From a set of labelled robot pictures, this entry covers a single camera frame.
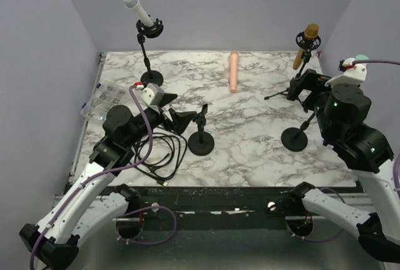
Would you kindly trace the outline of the black round-base clip stand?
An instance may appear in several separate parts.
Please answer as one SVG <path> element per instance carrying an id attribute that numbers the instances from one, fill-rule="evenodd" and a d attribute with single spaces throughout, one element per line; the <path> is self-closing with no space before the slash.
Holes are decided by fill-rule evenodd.
<path id="1" fill-rule="evenodd" d="M 190 135 L 188 148 L 196 156 L 206 156 L 214 149 L 214 138 L 204 130 L 207 112 L 208 104 L 204 104 L 201 112 L 197 113 L 192 120 L 197 125 L 197 131 Z"/>

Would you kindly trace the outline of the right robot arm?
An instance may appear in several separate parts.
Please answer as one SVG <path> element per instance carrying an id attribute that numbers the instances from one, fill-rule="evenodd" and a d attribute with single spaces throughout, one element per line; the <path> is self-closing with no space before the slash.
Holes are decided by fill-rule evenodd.
<path id="1" fill-rule="evenodd" d="M 394 153 L 385 135 L 364 123 L 371 100 L 359 83 L 330 78 L 312 69 L 290 81 L 287 99 L 310 92 L 303 108 L 315 113 L 324 145 L 344 161 L 368 194 L 374 212 L 362 211 L 302 182 L 288 192 L 284 207 L 293 214 L 314 212 L 351 233 L 374 259 L 399 262 L 399 194 Z"/>

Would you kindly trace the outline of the black front mounting rail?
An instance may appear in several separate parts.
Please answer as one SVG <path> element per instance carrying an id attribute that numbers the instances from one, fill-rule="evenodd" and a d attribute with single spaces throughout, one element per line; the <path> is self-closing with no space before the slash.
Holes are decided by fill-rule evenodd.
<path id="1" fill-rule="evenodd" d="M 104 204 L 116 192 L 128 201 L 127 211 L 107 220 L 123 236 L 140 230 L 217 231 L 286 228 L 286 220 L 305 218 L 301 199 L 312 190 L 296 187 L 132 187 L 122 185 L 101 191 Z"/>

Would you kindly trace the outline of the green microphone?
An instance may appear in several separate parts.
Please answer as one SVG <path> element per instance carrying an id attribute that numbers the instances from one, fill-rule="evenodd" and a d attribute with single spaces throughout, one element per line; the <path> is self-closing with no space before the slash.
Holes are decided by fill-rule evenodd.
<path id="1" fill-rule="evenodd" d="M 359 54 L 355 57 L 357 60 L 362 60 L 363 63 L 368 63 L 369 58 L 363 54 Z"/>

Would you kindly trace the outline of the black round-base shock-mount stand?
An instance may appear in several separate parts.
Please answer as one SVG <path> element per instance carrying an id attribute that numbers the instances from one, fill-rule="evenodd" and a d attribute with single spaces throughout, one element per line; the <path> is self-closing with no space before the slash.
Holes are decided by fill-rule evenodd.
<path id="1" fill-rule="evenodd" d="M 146 72 L 141 76 L 140 81 L 145 86 L 147 86 L 149 83 L 162 86 L 164 82 L 164 77 L 159 71 L 151 69 L 151 62 L 146 54 L 144 43 L 146 39 L 154 39 L 161 35 L 164 30 L 163 22 L 157 18 L 155 20 L 155 23 L 151 27 L 147 27 L 142 21 L 138 20 L 136 23 L 136 28 L 137 41 L 141 47 L 144 58 L 144 65 L 146 67 Z"/>

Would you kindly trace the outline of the black round-base clamp stand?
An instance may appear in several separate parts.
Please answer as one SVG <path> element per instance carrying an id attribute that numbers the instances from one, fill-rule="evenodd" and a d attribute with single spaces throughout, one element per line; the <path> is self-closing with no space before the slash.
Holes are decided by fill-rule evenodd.
<path id="1" fill-rule="evenodd" d="M 305 130 L 309 127 L 315 116 L 316 113 L 313 112 L 300 127 L 289 127 L 285 129 L 281 134 L 282 145 L 292 152 L 303 151 L 308 145 L 308 137 L 306 136 Z"/>

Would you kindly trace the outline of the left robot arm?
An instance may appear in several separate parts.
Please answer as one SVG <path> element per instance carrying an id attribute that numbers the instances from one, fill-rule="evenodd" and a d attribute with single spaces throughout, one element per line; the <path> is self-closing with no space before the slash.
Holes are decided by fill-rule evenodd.
<path id="1" fill-rule="evenodd" d="M 140 108 L 133 116 L 125 105 L 112 107 L 102 127 L 104 137 L 94 146 L 79 178 L 56 206 L 37 224 L 25 224 L 19 235 L 30 251 L 30 269 L 40 260 L 46 269 L 67 269 L 80 248 L 111 219 L 131 217 L 139 207 L 139 195 L 129 186 L 118 186 L 104 203 L 95 203 L 100 193 L 125 169 L 131 168 L 132 147 L 144 136 L 153 142 L 153 130 L 163 125 L 182 134 L 196 112 L 169 110 L 166 117 L 160 107 Z"/>

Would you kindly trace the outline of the black tripod shock-mount stand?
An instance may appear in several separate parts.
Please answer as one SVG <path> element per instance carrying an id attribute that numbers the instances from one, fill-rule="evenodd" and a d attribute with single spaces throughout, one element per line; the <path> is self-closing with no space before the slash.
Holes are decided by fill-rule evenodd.
<path id="1" fill-rule="evenodd" d="M 295 71 L 297 71 L 298 68 L 300 68 L 300 70 L 290 80 L 288 88 L 273 95 L 266 96 L 264 100 L 269 100 L 278 95 L 288 95 L 298 85 L 298 80 L 300 79 L 306 64 L 309 62 L 312 56 L 312 51 L 316 50 L 321 44 L 321 38 L 319 37 L 319 25 L 316 23 L 309 24 L 304 31 L 300 32 L 296 36 L 296 44 L 299 46 L 299 50 L 293 62 L 292 68 Z"/>

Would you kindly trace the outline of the pink microphone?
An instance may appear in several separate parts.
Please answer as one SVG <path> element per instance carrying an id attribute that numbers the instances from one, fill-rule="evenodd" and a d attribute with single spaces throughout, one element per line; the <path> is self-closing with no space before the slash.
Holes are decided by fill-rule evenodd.
<path id="1" fill-rule="evenodd" d="M 237 80 L 238 80 L 238 61 L 239 61 L 239 53 L 237 51 L 233 51 L 230 55 L 230 83 L 229 90 L 231 93 L 235 93 L 237 91 Z"/>

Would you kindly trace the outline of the clear plastic screw box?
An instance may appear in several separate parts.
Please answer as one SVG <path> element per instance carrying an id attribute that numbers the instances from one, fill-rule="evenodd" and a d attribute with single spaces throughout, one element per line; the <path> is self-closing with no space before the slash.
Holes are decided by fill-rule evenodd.
<path id="1" fill-rule="evenodd" d="M 81 116 L 88 121 L 103 124 L 111 108 L 126 104 L 128 101 L 129 94 L 126 87 L 104 81 L 96 86 L 89 101 L 83 104 Z"/>

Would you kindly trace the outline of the gold microphone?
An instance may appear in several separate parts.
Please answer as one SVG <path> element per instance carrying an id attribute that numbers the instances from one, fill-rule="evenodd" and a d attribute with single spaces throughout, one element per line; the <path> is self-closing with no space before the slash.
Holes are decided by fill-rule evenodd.
<path id="1" fill-rule="evenodd" d="M 309 24 L 303 32 L 296 36 L 296 44 L 299 46 L 299 50 L 292 65 L 294 70 L 300 67 L 306 56 L 310 56 L 311 52 L 321 45 L 319 25 L 316 23 Z"/>

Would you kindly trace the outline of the white microphone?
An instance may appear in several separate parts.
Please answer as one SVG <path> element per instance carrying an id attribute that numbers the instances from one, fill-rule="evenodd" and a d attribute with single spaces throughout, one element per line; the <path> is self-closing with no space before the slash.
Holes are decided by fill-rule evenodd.
<path id="1" fill-rule="evenodd" d="M 125 6 L 134 11 L 139 20 L 146 26 L 146 27 L 152 27 L 154 25 L 153 20 L 150 18 L 150 16 L 147 14 L 147 12 L 144 10 L 144 8 L 141 6 L 141 3 L 139 0 L 123 0 Z"/>

